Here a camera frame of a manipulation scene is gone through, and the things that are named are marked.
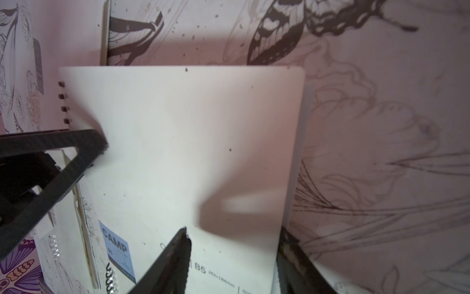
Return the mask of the CAMP spiral notebook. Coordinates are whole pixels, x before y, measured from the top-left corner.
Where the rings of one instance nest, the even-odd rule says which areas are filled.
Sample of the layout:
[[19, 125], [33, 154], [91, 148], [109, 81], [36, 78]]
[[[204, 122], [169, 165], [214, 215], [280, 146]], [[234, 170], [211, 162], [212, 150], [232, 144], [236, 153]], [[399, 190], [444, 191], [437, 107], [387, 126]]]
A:
[[268, 294], [305, 71], [291, 66], [63, 67], [73, 129], [108, 148], [82, 181], [119, 292], [177, 231], [189, 294]]

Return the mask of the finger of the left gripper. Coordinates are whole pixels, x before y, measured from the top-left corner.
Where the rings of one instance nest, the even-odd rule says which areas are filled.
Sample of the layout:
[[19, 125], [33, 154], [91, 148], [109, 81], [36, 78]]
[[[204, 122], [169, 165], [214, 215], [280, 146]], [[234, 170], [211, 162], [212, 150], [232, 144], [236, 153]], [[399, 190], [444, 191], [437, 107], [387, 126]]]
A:
[[[58, 168], [48, 152], [69, 147], [77, 155]], [[107, 147], [94, 129], [1, 136], [1, 258], [71, 191]]]

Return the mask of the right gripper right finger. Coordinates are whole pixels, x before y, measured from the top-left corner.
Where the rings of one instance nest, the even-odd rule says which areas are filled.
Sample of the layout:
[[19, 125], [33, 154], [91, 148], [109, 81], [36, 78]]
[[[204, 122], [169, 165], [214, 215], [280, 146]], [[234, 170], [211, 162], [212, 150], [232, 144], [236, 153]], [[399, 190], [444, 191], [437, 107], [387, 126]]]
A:
[[282, 227], [277, 250], [277, 271], [281, 294], [335, 294], [306, 256], [299, 240]]

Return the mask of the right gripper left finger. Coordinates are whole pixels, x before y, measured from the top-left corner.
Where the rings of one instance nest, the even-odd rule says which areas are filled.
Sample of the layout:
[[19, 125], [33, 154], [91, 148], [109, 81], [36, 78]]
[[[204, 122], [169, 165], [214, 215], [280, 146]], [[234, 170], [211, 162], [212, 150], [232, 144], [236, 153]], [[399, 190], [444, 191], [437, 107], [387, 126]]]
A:
[[191, 251], [192, 242], [183, 227], [129, 294], [184, 294]]

